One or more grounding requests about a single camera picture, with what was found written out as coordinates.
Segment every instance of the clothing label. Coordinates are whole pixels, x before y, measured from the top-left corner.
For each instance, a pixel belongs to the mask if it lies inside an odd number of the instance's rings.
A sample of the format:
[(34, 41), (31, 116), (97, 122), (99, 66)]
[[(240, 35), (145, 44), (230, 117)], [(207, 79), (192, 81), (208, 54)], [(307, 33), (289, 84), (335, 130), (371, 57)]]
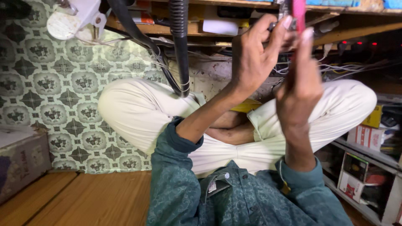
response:
[(213, 181), (210, 186), (208, 187), (208, 193), (213, 192), (214, 190), (216, 190), (216, 182)]

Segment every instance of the workbench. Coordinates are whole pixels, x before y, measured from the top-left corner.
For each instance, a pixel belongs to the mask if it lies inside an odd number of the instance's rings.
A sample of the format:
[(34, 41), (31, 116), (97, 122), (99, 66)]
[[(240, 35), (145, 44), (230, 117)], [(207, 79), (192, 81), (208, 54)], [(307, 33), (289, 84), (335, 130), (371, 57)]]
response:
[[(168, 0), (153, 0), (152, 4), (167, 5), (167, 1)], [(245, 0), (190, 0), (190, 4), (267, 9), (279, 8), (278, 4), (272, 2)], [(315, 40), (315, 45), (335, 43), (342, 40), (402, 28), (402, 9), (385, 9), (383, 0), (360, 0), (360, 4), (357, 7), (307, 5), (306, 9), (306, 23), (308, 26), (313, 26), (318, 22), (334, 17), (337, 17), (340, 22), (340, 25), (333, 31), (330, 31), (323, 37)], [(202, 24), (202, 21), (189, 23), (188, 37), (190, 43), (200, 43), (200, 46), (230, 46), (227, 42), (230, 43), (231, 37), (204, 32), (202, 31)], [(124, 27), (118, 22), (113, 14), (108, 17), (106, 25), (108, 27), (125, 31)], [(158, 35), (170, 35), (169, 27), (142, 24), (138, 24), (137, 26), (143, 33), (154, 37)]]

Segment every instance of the man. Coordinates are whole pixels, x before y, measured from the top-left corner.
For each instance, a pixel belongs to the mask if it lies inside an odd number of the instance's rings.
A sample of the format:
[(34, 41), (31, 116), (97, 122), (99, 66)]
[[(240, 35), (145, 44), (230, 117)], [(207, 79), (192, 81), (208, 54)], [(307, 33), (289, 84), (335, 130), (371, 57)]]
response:
[[(376, 97), (356, 81), (321, 84), (311, 58), (312, 29), (301, 35), (275, 100), (250, 112), (245, 123), (229, 111), (277, 63), (291, 17), (272, 34), (271, 22), (276, 18), (264, 15), (234, 39), (232, 81), (207, 103), (136, 79), (103, 91), (98, 108), (109, 125), (142, 151), (156, 146), (148, 225), (352, 225), (324, 186), (313, 152), (358, 125)], [(229, 135), (215, 130), (232, 126)], [(268, 171), (274, 162), (278, 172)]]

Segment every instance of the white trousers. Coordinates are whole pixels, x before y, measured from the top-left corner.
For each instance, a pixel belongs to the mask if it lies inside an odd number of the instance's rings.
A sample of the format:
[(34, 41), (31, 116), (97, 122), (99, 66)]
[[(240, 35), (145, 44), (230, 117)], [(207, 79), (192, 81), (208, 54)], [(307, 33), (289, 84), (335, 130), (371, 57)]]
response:
[[(358, 81), (338, 80), (323, 85), (324, 94), (309, 118), (313, 151), (360, 124), (377, 102), (375, 93)], [(174, 116), (187, 117), (203, 103), (205, 100), (194, 94), (179, 98), (167, 85), (130, 78), (107, 85), (98, 110), (118, 134), (150, 155), (157, 137)], [(235, 146), (205, 134), (204, 144), (189, 154), (195, 174), (205, 176), (232, 159), (250, 173), (275, 169), (274, 163), (285, 154), (275, 100), (249, 112), (248, 118), (255, 127), (255, 142)]]

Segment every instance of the shirt button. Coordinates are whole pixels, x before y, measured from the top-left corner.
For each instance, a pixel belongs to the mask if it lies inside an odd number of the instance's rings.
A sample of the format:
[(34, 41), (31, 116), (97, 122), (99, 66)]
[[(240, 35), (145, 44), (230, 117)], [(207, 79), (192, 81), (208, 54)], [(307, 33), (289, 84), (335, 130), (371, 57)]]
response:
[(258, 210), (258, 206), (256, 206), (256, 205), (255, 205), (255, 206), (252, 206), (252, 207), (250, 208), (250, 210), (251, 210), (251, 211), (257, 211), (257, 210)]

